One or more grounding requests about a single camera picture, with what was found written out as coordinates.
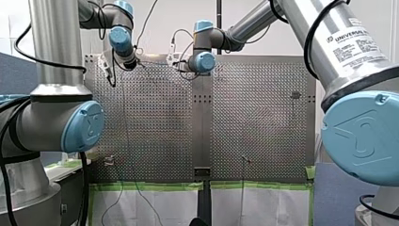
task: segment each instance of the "light blue joint cap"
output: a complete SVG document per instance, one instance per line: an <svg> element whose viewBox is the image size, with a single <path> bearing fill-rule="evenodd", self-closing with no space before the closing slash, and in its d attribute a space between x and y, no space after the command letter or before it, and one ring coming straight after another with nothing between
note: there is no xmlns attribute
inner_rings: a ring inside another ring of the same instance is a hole
<svg viewBox="0 0 399 226"><path fill-rule="evenodd" d="M125 1L115 1L114 2L115 5L125 9L126 11L128 11L130 13L130 15L134 15L134 11L133 11L133 7L132 5L130 5L128 2Z"/></svg>
<svg viewBox="0 0 399 226"><path fill-rule="evenodd" d="M196 71L198 73L207 73L211 71L215 65L215 56L209 52L203 52L196 56Z"/></svg>
<svg viewBox="0 0 399 226"><path fill-rule="evenodd" d="M128 51L132 46L130 32L121 26L115 26L111 29L109 42L117 52Z"/></svg>
<svg viewBox="0 0 399 226"><path fill-rule="evenodd" d="M362 91L336 102L324 117L322 139L332 160L350 175L399 186L399 94Z"/></svg>
<svg viewBox="0 0 399 226"><path fill-rule="evenodd" d="M211 21L207 21L207 20L200 20L197 21L195 26L194 26L194 32L200 32L200 31L204 31L207 29L212 29L214 28L214 23L212 23Z"/></svg>
<svg viewBox="0 0 399 226"><path fill-rule="evenodd" d="M104 111L95 101L81 104L64 128L61 149L64 153L85 152L97 143L104 129Z"/></svg>
<svg viewBox="0 0 399 226"><path fill-rule="evenodd" d="M0 95L0 105L12 101L17 98L25 97L23 94L10 94L10 95Z"/></svg>

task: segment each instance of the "wall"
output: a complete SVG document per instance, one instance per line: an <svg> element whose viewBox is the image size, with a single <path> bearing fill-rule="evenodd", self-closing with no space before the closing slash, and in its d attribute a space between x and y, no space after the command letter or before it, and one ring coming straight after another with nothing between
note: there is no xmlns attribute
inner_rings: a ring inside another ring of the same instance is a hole
<svg viewBox="0 0 399 226"><path fill-rule="evenodd" d="M18 54L13 46L30 23L28 0L0 0L0 6L0 53L27 59ZM95 30L81 30L83 54L98 53L103 49L96 35ZM31 56L35 55L31 31L21 40L19 47Z"/></svg>
<svg viewBox="0 0 399 226"><path fill-rule="evenodd" d="M399 29L397 13L398 0L358 0L352 1L351 8L363 21L375 41L391 60L399 60ZM135 40L141 31L152 0L128 0L135 8ZM145 53L166 54L173 32L179 28L189 31L194 23L200 19L216 21L216 0L159 0L147 24L147 29L140 41ZM223 28L227 29L238 22L261 0L224 0L223 1ZM12 43L28 25L27 0L0 0L0 52L17 56L11 48ZM102 45L98 41L97 31L82 31L83 53L100 53ZM177 38L178 50L183 50L190 43L190 38L179 34ZM33 54L31 37L27 37L21 47ZM281 22L272 24L268 34L259 42L247 45L239 55L288 55L301 56L302 48L296 40L289 25ZM317 105L324 96L320 85L317 87ZM323 112L317 108L316 131L320 130Z"/></svg>

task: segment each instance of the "black cable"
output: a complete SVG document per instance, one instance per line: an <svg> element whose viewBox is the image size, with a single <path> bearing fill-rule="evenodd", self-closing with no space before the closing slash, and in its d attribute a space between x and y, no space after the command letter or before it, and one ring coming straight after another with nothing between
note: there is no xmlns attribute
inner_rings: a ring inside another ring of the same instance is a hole
<svg viewBox="0 0 399 226"><path fill-rule="evenodd" d="M318 79L316 72L314 71L313 67L311 66L311 44L316 33L317 28L319 27L320 23L323 22L324 18L329 14L329 12L335 8L336 6L344 3L343 0L334 0L329 3L320 14L317 16L316 20L314 21L313 25L311 26L309 33L305 39L305 44L303 47L304 54L303 57L305 59L305 66L308 72L313 76L315 79Z"/></svg>
<svg viewBox="0 0 399 226"><path fill-rule="evenodd" d="M129 127L128 127L129 124L128 124L128 121L127 121L126 94L125 94L125 90L124 90L124 86L123 86L123 77L121 78L121 81L122 81L122 96L123 96L123 100L122 100L122 107L123 107L122 110L123 110L123 118L124 118L123 122L124 122L124 126L125 126L125 133L126 133L126 136L127 136L127 150L130 151L130 133L129 133ZM161 226L164 226L164 224L162 223L161 217L159 216L158 211L156 211L155 207L153 207L153 205L150 203L150 201L141 193L141 190L138 187L137 180L136 180L136 168L134 168L133 174L134 174L134 181L135 181L135 185L136 185L136 189L137 189L138 194L140 195L141 198L143 198L143 200L147 203L147 205L153 210L153 212L155 213L155 215L158 218L159 224Z"/></svg>
<svg viewBox="0 0 399 226"><path fill-rule="evenodd" d="M282 16L279 15L279 13L276 11L276 6L274 3L275 0L269 0L270 2L270 8L272 9L273 14L275 15L275 17L277 17L277 19L281 20L282 22L288 24L288 20L284 19Z"/></svg>
<svg viewBox="0 0 399 226"><path fill-rule="evenodd" d="M88 186L88 159L84 152L79 153L82 159L82 171L83 171L83 209L82 217L80 220L80 226L86 226L86 220L88 218L88 199L90 196L90 187Z"/></svg>
<svg viewBox="0 0 399 226"><path fill-rule="evenodd" d="M222 29L219 29L219 28L215 28L215 29L217 29L218 31L220 31L222 34L223 34L223 39L227 42L227 44L229 45L229 50L225 50L225 53L226 54L230 54L231 53L231 42L230 42L230 39L228 38L228 34L227 34L227 32L225 32L224 30L222 30Z"/></svg>
<svg viewBox="0 0 399 226"><path fill-rule="evenodd" d="M185 61L183 61L183 56L184 56L184 54L187 52L187 50L190 48L190 46L191 46L192 44L194 44L193 41L191 41L191 43L190 43L189 45L187 45L187 47L185 48L184 52L183 52L182 55L180 56L179 63L178 63L178 66L177 66L177 67L178 67L178 70L179 70L179 75L180 75L180 77L181 77L182 79L186 80L186 81L193 81L193 80L195 80L196 78L198 78L198 77L200 76L198 73L195 73L194 77L192 77L192 78L187 78L187 77L183 76L182 70L180 70L180 64L181 64L182 62L185 62Z"/></svg>
<svg viewBox="0 0 399 226"><path fill-rule="evenodd" d="M375 209L375 208L373 208L372 206L368 205L368 204L364 201L364 199L369 199L369 198L374 198L374 197L375 197L374 195L363 195L363 196L360 196L359 201L360 201L360 203L361 203L364 207L366 207L367 209L369 209L369 210L372 211L372 212L375 212L376 214L379 214L379 215L384 216L384 217L386 217L386 218L391 218L391 219L399 220L399 216L398 216L398 215L390 214L390 213L384 212L384 211L382 211L382 210Z"/></svg>
<svg viewBox="0 0 399 226"><path fill-rule="evenodd" d="M15 219L14 213L12 211L12 199L11 199L11 187L9 184L9 178L8 178L8 173L7 173L7 168L6 168L6 164L5 164L5 160L4 160L4 156L3 156L3 139L4 136L6 135L6 131L9 128L9 125L11 124L11 122L20 114L20 112L22 110L24 110L24 108L26 106L28 106L30 104L30 100L29 97L22 97L22 98L18 98L16 100L10 101L6 104L1 105L0 107L0 113L10 109L11 107L14 107L17 105L17 108L12 112L12 114L10 115L10 117L8 117L8 120L6 121L6 123L3 125L3 128L0 132L0 169L3 175L3 181L4 181L4 188L5 188L5 193L6 193L6 204L7 204L7 211L8 211L8 219L9 222L12 226L18 226L17 221Z"/></svg>
<svg viewBox="0 0 399 226"><path fill-rule="evenodd" d="M124 189L124 187L123 187L123 181L120 181L120 184L121 184L120 194L118 195L117 200L116 200L112 205L108 206L108 208L106 208L106 210L104 211L103 215L101 216L101 223L102 223L103 226L105 226L105 224L104 224L104 217L105 217L105 214L108 213L108 211L109 211L110 209L112 209L112 207L114 207L115 205L117 205L117 204L120 202L120 197L122 196L123 189Z"/></svg>
<svg viewBox="0 0 399 226"><path fill-rule="evenodd" d="M173 38L172 38L172 43L174 43L175 39L176 39L176 35L179 32L184 32L185 34L187 34L189 37L191 37L191 39L194 39L193 35L191 35L191 33L186 30L186 29L178 29L173 33Z"/></svg>
<svg viewBox="0 0 399 226"><path fill-rule="evenodd" d="M146 20L144 21L143 28L141 28L140 35L139 35L138 38L137 38L136 49L138 48L138 45L140 44L140 39L141 39L141 37L142 37L143 34L144 34L144 31L145 31L146 26L147 26L147 22L149 21L151 15L152 15L153 9L155 8L155 6L156 6L157 3L158 3L158 0L155 0L155 1L153 2L152 7L151 7L151 9L150 9L150 12L149 12L149 14L147 15Z"/></svg>
<svg viewBox="0 0 399 226"><path fill-rule="evenodd" d="M32 27L31 24L29 24L28 28L24 31L24 33L18 37L18 39L15 41L14 43L14 49L20 53L22 56L27 57L29 59L32 59L38 63L41 64L45 64L45 65L49 65L52 67L56 67L56 68L67 68L67 69L76 69L76 70L82 70L83 73L86 73L87 69L83 66L72 66L72 65L66 65L66 64L61 64L61 63L55 63L55 62L51 62L51 61L47 61L47 60L43 60L43 59L39 59L39 58L35 58L31 55L28 55L26 53L24 53L19 47L18 45L20 44L21 40L24 38L24 36L29 32L30 28Z"/></svg>
<svg viewBox="0 0 399 226"><path fill-rule="evenodd" d="M101 28L99 28L99 38L100 38L100 40L104 40L105 34L106 34L106 16L103 11L103 8L100 7L100 5L98 5L95 2L92 2L92 1L88 1L88 2L92 5L94 5L95 7L97 7L97 9L99 10L99 12L97 13L97 20L99 21L99 24L101 27Z"/></svg>
<svg viewBox="0 0 399 226"><path fill-rule="evenodd" d="M267 32L270 30L270 26L271 26L271 25L269 25L269 26L266 28L266 30L264 31L264 33L263 33L258 39L256 39L256 40L251 40L251 41L239 41L239 40L237 40L236 38L234 38L234 37L230 34L229 31L228 31L228 32L225 32L225 36L227 37L227 39L233 40L234 42L237 42L237 43L239 43L239 44L252 44L252 43L257 42L258 40L261 40L261 39L267 34Z"/></svg>

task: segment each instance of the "industrial robot arm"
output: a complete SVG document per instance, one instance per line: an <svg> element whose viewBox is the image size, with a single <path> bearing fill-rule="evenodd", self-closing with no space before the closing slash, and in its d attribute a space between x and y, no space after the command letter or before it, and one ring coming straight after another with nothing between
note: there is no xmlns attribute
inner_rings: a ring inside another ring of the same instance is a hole
<svg viewBox="0 0 399 226"><path fill-rule="evenodd" d="M109 41L118 61L132 70L133 8L124 1L96 8L86 0L30 0L29 6L36 54L31 58L38 61L39 85L28 97L0 96L0 186L6 188L0 200L7 200L7 205L0 203L0 221L56 226L60 187L49 182L39 153L83 153L95 146L104 128L103 108L84 83L80 28L111 29ZM85 182L88 192L86 174ZM85 194L81 225L88 210Z"/></svg>
<svg viewBox="0 0 399 226"><path fill-rule="evenodd" d="M137 58L132 44L132 6L124 1L115 1L114 4L105 4L102 7L87 0L78 0L78 4L81 28L111 29L108 38L117 56L117 62L127 70L134 69Z"/></svg>
<svg viewBox="0 0 399 226"><path fill-rule="evenodd" d="M213 48L240 51L248 39L285 15L304 48L311 74L326 96L322 138L338 166L362 181L399 186L398 65L390 62L344 0L262 3L227 31L209 21L195 25L193 55L183 72L208 73Z"/></svg>

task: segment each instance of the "perforated metal panel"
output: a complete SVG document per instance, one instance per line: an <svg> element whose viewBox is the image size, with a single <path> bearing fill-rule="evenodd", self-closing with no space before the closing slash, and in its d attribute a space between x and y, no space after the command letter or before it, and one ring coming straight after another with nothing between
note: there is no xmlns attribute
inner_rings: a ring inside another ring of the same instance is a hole
<svg viewBox="0 0 399 226"><path fill-rule="evenodd" d="M88 62L88 76L95 77L93 94L104 107L105 128L95 180L192 181L190 83L168 66L145 64L132 72L118 68L113 89L96 61ZM111 155L116 168L102 161Z"/></svg>
<svg viewBox="0 0 399 226"><path fill-rule="evenodd" d="M240 56L218 65L213 180L305 181L305 166L312 165L314 82L299 59ZM251 163L243 166L243 156Z"/></svg>
<svg viewBox="0 0 399 226"><path fill-rule="evenodd" d="M106 113L95 181L193 181L195 167L211 167L211 180L306 181L315 83L301 57L219 56L212 76L192 82L146 64L117 70L114 89L91 60L88 83ZM104 165L111 155L117 168ZM243 155L252 162L244 170Z"/></svg>

